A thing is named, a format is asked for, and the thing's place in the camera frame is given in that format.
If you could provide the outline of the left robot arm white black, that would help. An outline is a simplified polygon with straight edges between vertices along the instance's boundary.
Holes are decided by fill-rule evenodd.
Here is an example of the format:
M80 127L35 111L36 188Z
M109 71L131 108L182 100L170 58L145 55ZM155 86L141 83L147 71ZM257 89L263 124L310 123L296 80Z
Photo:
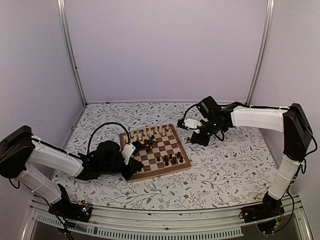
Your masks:
M107 140L99 143L96 150L74 155L36 138L32 129L24 125L0 142L0 174L42 196L51 214L87 222L92 212L91 203L84 200L71 202L66 189L48 179L34 165L59 170L81 181L95 180L110 173L120 173L129 180L144 167L133 157L141 146L135 141L120 147L118 143Z

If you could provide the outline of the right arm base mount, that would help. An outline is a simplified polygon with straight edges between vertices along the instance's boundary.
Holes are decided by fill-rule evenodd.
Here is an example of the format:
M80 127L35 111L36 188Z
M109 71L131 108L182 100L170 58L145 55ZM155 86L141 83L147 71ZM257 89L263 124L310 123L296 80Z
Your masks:
M283 220L285 213L282 201L264 196L262 203L241 208L238 217L245 223L262 221L257 224L258 230L265 235L273 234Z

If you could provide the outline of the dark chess piece corner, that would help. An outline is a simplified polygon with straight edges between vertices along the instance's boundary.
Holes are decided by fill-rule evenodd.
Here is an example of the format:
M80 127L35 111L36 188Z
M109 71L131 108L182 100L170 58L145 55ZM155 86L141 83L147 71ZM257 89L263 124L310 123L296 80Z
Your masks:
M184 158L183 158L183 156L182 156L180 151L177 152L176 158L179 160L180 163L183 163Z

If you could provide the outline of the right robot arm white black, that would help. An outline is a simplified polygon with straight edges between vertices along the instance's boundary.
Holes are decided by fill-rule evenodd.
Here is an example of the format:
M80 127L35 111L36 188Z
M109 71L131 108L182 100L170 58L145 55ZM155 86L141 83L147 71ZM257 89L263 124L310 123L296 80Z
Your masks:
M283 158L262 203L241 209L246 221L269 218L284 213L282 197L295 181L308 148L315 140L306 115L298 103L285 107L252 106L233 102L221 106L208 96L194 107L203 119L183 117L181 128L192 130L191 143L207 146L211 136L224 134L230 128L250 127L283 133Z

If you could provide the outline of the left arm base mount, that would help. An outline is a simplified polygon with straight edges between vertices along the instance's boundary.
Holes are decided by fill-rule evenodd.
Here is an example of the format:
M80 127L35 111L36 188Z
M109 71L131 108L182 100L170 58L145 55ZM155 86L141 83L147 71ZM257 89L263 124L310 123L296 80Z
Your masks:
M48 212L50 214L80 222L88 223L92 214L91 203L85 203L84 200L73 203L65 199L61 199L58 202L51 204Z

